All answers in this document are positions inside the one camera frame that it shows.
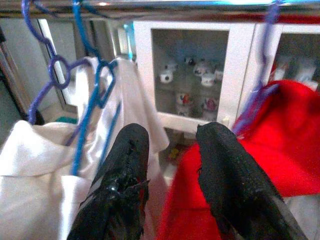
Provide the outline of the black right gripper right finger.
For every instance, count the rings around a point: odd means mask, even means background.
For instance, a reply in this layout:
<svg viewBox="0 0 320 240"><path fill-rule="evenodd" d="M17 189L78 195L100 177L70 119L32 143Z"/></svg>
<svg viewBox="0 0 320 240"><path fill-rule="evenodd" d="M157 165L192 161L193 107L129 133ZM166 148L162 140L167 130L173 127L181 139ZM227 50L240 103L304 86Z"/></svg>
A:
<svg viewBox="0 0 320 240"><path fill-rule="evenodd" d="M222 238L305 240L307 237L271 179L218 122L198 125L198 183Z"/></svg>

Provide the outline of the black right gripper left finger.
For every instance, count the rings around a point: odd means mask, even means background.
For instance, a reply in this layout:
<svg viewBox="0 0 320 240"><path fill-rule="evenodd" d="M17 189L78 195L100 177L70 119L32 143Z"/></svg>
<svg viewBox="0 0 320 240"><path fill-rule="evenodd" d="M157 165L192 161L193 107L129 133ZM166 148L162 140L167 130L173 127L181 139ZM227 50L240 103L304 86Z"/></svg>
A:
<svg viewBox="0 0 320 240"><path fill-rule="evenodd" d="M123 127L80 204L69 240L139 240L144 233L149 134Z"/></svg>

